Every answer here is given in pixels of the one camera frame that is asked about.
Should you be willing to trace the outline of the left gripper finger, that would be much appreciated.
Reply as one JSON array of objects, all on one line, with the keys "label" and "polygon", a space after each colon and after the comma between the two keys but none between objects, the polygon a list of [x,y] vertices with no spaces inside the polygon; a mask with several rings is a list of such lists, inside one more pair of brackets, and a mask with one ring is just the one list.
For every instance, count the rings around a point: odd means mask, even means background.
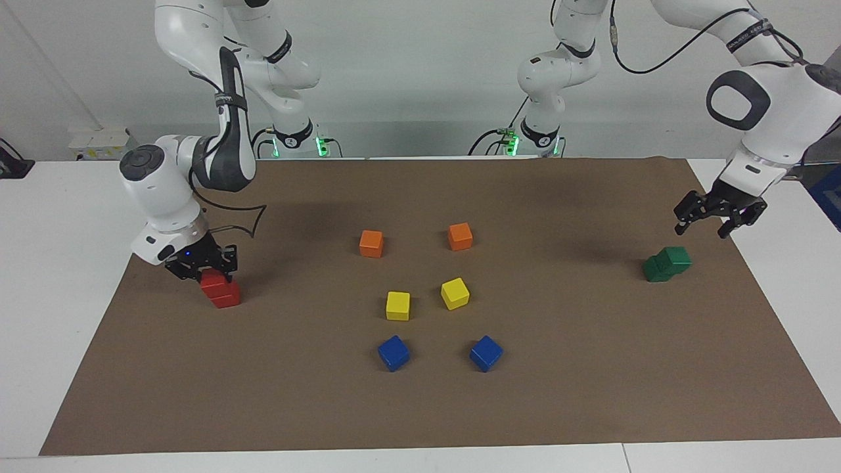
[{"label": "left gripper finger", "polygon": [[677,218],[675,233],[682,235],[692,223],[709,218],[711,215],[711,212],[707,209],[709,203],[710,200],[706,194],[688,192],[675,206],[675,217]]},{"label": "left gripper finger", "polygon": [[739,227],[744,227],[745,225],[750,227],[754,224],[755,221],[755,216],[745,217],[744,215],[736,214],[734,216],[731,216],[730,218],[725,219],[723,224],[721,224],[721,227],[718,228],[717,234],[720,238],[727,238],[730,236],[730,234],[733,233],[733,231],[735,231]]}]

